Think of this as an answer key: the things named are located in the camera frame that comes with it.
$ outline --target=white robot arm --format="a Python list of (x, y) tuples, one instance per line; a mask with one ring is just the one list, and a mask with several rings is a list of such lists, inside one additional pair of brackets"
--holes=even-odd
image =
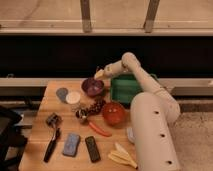
[(127, 52), (118, 62), (107, 65), (95, 78), (112, 78), (132, 72), (142, 87), (130, 107), (139, 171), (179, 171), (180, 165), (167, 123), (180, 115), (177, 101)]

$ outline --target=white container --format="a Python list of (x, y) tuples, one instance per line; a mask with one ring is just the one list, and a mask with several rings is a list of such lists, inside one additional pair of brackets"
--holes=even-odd
[(71, 111), (75, 112), (80, 108), (81, 94), (77, 91), (71, 91), (67, 94), (66, 101), (70, 104)]

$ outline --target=pink object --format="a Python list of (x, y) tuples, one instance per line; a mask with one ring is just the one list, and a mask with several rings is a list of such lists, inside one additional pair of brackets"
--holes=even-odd
[(104, 82), (90, 77), (83, 81), (81, 88), (89, 97), (95, 97), (103, 92)]

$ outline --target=orange carrot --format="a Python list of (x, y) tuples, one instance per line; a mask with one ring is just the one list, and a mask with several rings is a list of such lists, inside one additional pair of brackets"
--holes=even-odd
[(95, 132), (97, 132), (97, 133), (100, 134), (100, 135), (103, 135), (103, 136), (105, 136), (105, 137), (110, 137), (110, 136), (112, 136), (111, 133), (102, 130), (99, 126), (97, 126), (96, 124), (94, 124), (94, 123), (91, 122), (91, 121), (89, 121), (89, 126), (90, 126), (90, 128), (92, 128)]

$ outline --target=green basket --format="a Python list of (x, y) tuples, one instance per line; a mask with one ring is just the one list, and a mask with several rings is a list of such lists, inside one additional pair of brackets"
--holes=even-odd
[(130, 105), (132, 99), (142, 91), (142, 88), (132, 74), (120, 75), (111, 79), (110, 98), (113, 101)]

